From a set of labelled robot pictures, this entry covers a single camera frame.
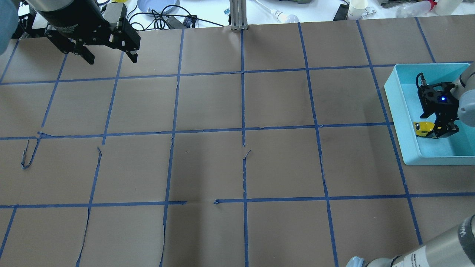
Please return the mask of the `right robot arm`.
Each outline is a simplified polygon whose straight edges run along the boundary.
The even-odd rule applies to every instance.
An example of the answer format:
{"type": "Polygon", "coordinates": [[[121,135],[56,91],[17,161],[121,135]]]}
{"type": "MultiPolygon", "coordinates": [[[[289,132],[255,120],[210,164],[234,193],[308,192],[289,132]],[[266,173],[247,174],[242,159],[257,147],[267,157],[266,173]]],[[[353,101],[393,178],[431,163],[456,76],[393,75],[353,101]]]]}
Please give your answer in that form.
{"type": "MultiPolygon", "coordinates": [[[[406,165],[474,164],[474,63],[397,64],[385,83],[406,165]]],[[[410,252],[348,267],[473,267],[474,216],[410,252]]]]}

